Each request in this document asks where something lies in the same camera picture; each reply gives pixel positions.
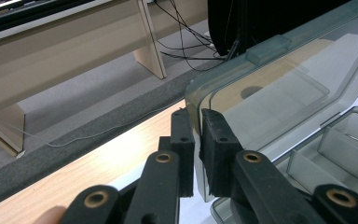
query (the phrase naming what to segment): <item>black cable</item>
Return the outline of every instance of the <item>black cable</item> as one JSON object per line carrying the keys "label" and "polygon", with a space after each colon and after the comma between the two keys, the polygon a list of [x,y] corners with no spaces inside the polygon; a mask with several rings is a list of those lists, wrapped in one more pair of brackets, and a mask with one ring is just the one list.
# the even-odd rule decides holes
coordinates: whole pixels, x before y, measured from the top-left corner
{"label": "black cable", "polygon": [[216,53],[219,53],[219,52],[215,52],[215,53],[213,54],[213,57],[214,57],[215,59],[219,59],[219,60],[225,60],[225,59],[226,59],[225,56],[223,56],[223,57],[221,57],[221,58],[217,57],[217,56],[216,56]]}
{"label": "black cable", "polygon": [[172,57],[172,58],[180,58],[180,59],[188,59],[188,60],[217,60],[217,61],[224,61],[225,60],[224,58],[216,58],[216,57],[213,57],[213,58],[194,58],[194,57],[187,57],[187,56],[170,54],[170,53],[166,53],[166,52],[161,52],[161,54],[167,55],[167,56]]}
{"label": "black cable", "polygon": [[179,20],[179,18],[175,18],[171,13],[169,13],[167,10],[165,10],[163,7],[161,7],[161,6],[157,3],[157,1],[155,1],[155,3],[156,3],[156,6],[158,6],[158,7],[159,7],[162,11],[164,11],[167,15],[169,15],[169,16],[170,16],[171,18],[173,18],[175,21],[181,23],[193,36],[195,36],[195,37],[199,40],[200,43],[203,44],[203,42],[200,40],[200,38],[204,39],[205,41],[209,42],[210,44],[213,43],[211,39],[208,39],[208,38],[206,38],[205,36],[203,36],[203,35],[197,33],[196,31],[194,31],[193,29],[191,29],[185,22],[181,22],[181,21]]}
{"label": "black cable", "polygon": [[177,8],[176,8],[176,4],[175,4],[174,0],[170,0],[170,2],[171,2],[172,6],[173,6],[173,8],[175,9],[175,12],[176,12],[176,18],[177,18],[177,21],[178,21],[179,34],[180,34],[181,45],[182,45],[182,52],[183,52],[183,55],[184,55],[184,57],[185,57],[185,61],[186,61],[186,63],[188,64],[188,66],[189,66],[191,69],[193,69],[193,70],[195,70],[195,71],[198,71],[198,72],[205,72],[205,71],[211,70],[211,69],[215,68],[216,66],[218,66],[219,64],[216,65],[216,66],[213,66],[213,67],[211,67],[211,68],[208,68],[208,69],[200,70],[200,69],[197,69],[197,68],[193,67],[193,66],[190,64],[190,62],[188,61],[188,58],[186,57],[186,53],[185,53],[185,50],[184,50],[183,34],[182,34],[182,23],[180,22],[179,18],[181,18],[182,21],[184,21],[184,20],[183,20],[182,16],[180,16],[180,13],[179,13],[179,11],[178,11]]}
{"label": "black cable", "polygon": [[[166,48],[166,49],[177,49],[177,48],[170,48],[167,47],[166,45],[164,45],[163,43],[159,42],[159,40],[157,41],[162,47]],[[198,47],[205,47],[205,44],[200,44],[200,45],[194,45],[194,46],[190,46],[190,47],[185,47],[185,49],[194,49],[194,48],[198,48]]]}

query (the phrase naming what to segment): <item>gray carpet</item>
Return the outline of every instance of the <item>gray carpet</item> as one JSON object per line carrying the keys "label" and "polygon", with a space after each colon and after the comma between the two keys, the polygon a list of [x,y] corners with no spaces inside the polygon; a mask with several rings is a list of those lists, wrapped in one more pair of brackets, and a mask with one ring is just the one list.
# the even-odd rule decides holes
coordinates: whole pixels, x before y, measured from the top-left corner
{"label": "gray carpet", "polygon": [[[198,66],[197,69],[208,69],[219,63],[219,61],[209,61]],[[87,140],[76,141],[66,147],[56,148],[42,144],[38,150],[28,153],[26,159],[15,160],[0,168],[0,202],[157,113],[149,114],[150,112],[183,99],[186,86],[199,74],[200,72],[190,70],[178,77],[167,79],[163,85],[75,128],[51,144],[64,144],[68,139],[93,135],[119,124],[131,123],[127,126]]]}

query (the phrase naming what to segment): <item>screw hole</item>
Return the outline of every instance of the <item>screw hole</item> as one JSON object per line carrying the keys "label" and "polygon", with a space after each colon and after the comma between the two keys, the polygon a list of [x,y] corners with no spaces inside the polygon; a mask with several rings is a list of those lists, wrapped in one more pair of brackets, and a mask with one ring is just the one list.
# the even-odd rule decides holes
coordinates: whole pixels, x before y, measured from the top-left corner
{"label": "screw hole", "polygon": [[166,162],[170,162],[172,160],[172,157],[170,154],[159,154],[156,156],[156,161],[161,162],[161,163],[166,163]]}
{"label": "screw hole", "polygon": [[104,205],[109,198],[109,195],[106,191],[98,190],[89,194],[84,200],[84,205],[88,208],[96,208],[101,205]]}
{"label": "screw hole", "polygon": [[259,155],[251,153],[251,152],[245,153],[243,155],[243,158],[249,162],[260,162],[261,161],[261,157]]}
{"label": "screw hole", "polygon": [[341,206],[354,207],[357,204],[356,199],[345,190],[330,189],[326,194],[332,202]]}

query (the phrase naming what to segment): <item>clear plastic lid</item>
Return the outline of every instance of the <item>clear plastic lid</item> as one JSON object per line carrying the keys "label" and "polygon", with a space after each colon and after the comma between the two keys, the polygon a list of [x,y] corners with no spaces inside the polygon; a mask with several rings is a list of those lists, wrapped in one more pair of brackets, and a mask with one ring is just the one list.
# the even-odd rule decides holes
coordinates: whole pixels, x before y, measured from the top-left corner
{"label": "clear plastic lid", "polygon": [[[196,135],[200,110],[211,108],[225,116],[244,149],[276,161],[347,111],[357,97],[355,0],[196,78],[186,90],[186,107]],[[212,198],[197,160],[196,172],[208,201]]]}

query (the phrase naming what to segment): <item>floor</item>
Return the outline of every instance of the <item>floor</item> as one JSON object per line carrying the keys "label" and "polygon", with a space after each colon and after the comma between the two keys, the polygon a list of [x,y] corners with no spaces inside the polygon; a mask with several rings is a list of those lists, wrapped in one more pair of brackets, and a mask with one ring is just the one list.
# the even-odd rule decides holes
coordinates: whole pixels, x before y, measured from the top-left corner
{"label": "floor", "polygon": [[[191,28],[207,35],[208,22]],[[182,35],[184,47],[200,44],[191,33],[183,31]],[[159,41],[171,48],[160,45],[161,51],[183,56],[179,32]],[[201,46],[186,49],[186,56],[212,59],[218,55]],[[14,160],[26,159],[27,153],[192,69],[183,58],[163,55],[163,61],[168,75],[164,79],[154,76],[130,53],[19,102],[26,115],[24,155],[14,158],[0,148],[0,168]],[[192,67],[209,61],[188,60]]]}

